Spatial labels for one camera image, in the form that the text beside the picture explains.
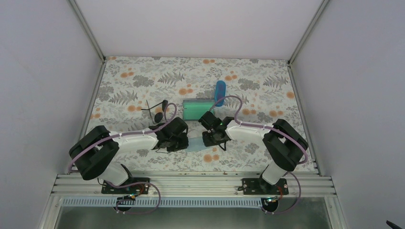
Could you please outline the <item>light blue cleaning cloth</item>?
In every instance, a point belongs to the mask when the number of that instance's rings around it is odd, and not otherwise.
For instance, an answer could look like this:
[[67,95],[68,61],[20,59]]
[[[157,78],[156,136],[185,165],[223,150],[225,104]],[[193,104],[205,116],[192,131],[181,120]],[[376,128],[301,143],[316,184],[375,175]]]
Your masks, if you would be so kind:
[[193,137],[189,138],[189,145],[185,149],[185,152],[190,153],[190,152],[198,152],[201,150],[204,150],[206,146],[204,145],[203,138],[200,137]]

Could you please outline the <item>black sunglasses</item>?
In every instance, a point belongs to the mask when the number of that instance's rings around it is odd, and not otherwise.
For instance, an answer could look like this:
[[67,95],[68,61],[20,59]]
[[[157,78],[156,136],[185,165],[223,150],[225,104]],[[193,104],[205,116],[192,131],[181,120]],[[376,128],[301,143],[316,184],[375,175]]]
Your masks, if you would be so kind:
[[[162,100],[160,103],[158,103],[154,106],[150,106],[149,102],[147,100],[146,105],[147,105],[147,108],[142,108],[141,111],[148,111],[149,117],[151,118],[153,124],[161,123],[163,120],[163,117],[164,117],[163,112],[166,109],[166,107],[168,106],[168,101]],[[159,108],[159,110],[152,113],[151,111],[154,108]]]

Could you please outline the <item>grey glasses case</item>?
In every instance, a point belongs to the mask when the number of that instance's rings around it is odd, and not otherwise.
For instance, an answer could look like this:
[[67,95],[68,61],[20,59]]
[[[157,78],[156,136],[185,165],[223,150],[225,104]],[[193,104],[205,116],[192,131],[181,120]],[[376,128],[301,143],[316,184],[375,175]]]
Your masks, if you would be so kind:
[[198,121],[214,105],[213,99],[185,99],[182,102],[184,121]]

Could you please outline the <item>blue translucent glasses case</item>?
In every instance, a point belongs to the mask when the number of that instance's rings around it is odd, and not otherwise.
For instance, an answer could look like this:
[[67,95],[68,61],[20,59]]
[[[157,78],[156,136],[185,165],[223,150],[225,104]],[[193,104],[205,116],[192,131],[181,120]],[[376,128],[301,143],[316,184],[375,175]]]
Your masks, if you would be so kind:
[[226,94],[226,83],[224,81],[217,81],[214,92],[215,106],[221,107],[224,104],[224,97]]

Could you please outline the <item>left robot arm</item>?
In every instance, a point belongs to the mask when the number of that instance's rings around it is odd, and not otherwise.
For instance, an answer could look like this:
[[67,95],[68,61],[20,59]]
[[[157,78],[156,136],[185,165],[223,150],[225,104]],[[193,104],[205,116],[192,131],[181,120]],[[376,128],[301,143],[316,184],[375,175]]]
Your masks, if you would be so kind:
[[83,180],[100,178],[120,193],[127,193],[133,187],[132,176],[124,165],[113,161],[114,157],[138,150],[183,150],[189,145],[187,133],[188,125],[179,117],[132,132],[109,131],[99,125],[71,147],[71,165],[76,166]]

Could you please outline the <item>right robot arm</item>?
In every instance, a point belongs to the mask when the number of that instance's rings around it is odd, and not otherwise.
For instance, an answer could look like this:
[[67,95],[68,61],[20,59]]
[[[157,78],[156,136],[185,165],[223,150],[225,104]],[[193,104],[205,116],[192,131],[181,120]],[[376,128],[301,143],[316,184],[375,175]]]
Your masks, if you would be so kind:
[[229,116],[221,120],[213,113],[205,112],[198,122],[206,129],[202,133],[206,147],[223,145],[223,150],[226,150],[226,143],[231,140],[265,145],[272,161],[258,182],[264,194],[271,194],[287,172],[294,171],[297,165],[308,160],[307,141],[284,119],[273,124],[255,124]]

